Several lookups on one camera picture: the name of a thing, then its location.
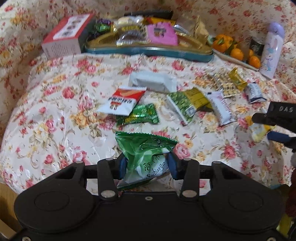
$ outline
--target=red box top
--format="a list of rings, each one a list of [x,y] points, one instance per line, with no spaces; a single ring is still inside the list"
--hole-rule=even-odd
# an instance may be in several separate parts
[[[69,16],[69,17],[64,17],[61,19],[61,21],[58,23],[57,26],[53,28],[53,30],[46,36],[46,38],[43,41],[44,43],[50,43],[50,42],[55,42],[55,41],[60,41],[60,40],[68,40],[68,39],[77,39],[86,25],[90,22],[90,20],[93,18],[94,14],[93,13],[87,13],[87,14],[81,14],[81,15],[75,15],[75,16]],[[58,37],[54,38],[54,36],[59,34],[59,31],[61,31],[65,26],[68,26],[68,28],[65,29],[67,33],[71,33],[71,30],[74,29],[77,31],[77,33],[74,36],[71,37]]]

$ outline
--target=pink package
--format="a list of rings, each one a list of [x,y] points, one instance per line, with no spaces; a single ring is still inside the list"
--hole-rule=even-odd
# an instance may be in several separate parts
[[[178,45],[178,36],[170,23],[159,22],[147,26],[148,38],[151,43]]]

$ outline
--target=floral fabric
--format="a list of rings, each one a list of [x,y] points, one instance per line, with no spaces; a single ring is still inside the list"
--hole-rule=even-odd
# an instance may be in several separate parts
[[[268,100],[295,102],[296,7],[289,0],[7,0],[0,8],[0,141],[9,125],[2,143],[0,172],[16,192],[72,161],[95,164],[119,154],[113,134],[119,129],[115,118],[95,110],[117,86],[127,83],[132,71],[168,73],[177,77],[179,90],[193,86],[206,90],[206,84],[196,77],[234,66],[217,57],[204,64],[145,56],[81,55],[52,61],[40,56],[42,40],[65,15],[95,12],[97,17],[110,17],[159,8],[192,18],[200,15],[210,33],[226,33],[239,40],[249,38],[249,30],[266,33],[270,21],[281,23],[287,43],[275,79],[267,81],[259,73],[240,71],[248,81],[260,84]],[[229,99],[237,122],[220,128],[216,116],[204,112],[198,112],[194,122],[183,127],[164,95],[147,92],[141,101],[156,103],[161,123],[130,125],[123,127],[124,131],[176,138],[175,152],[180,158],[191,157],[201,164],[222,159],[265,185],[289,182],[291,151],[267,140],[258,144],[250,140],[250,116],[268,103],[249,105],[243,95]],[[156,182],[143,189],[178,190],[181,185],[170,175]],[[89,185],[93,192],[95,185]],[[209,188],[204,180],[201,187]]]

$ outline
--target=qr code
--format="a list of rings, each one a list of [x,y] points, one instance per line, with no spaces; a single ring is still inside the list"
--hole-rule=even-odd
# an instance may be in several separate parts
[[[193,105],[191,105],[185,110],[185,112],[189,117],[192,117],[196,113],[196,108]]]

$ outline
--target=red and white box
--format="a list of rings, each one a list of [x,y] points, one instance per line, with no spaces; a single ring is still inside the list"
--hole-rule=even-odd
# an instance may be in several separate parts
[[[42,43],[47,59],[82,53],[93,19],[92,13],[64,17]]]

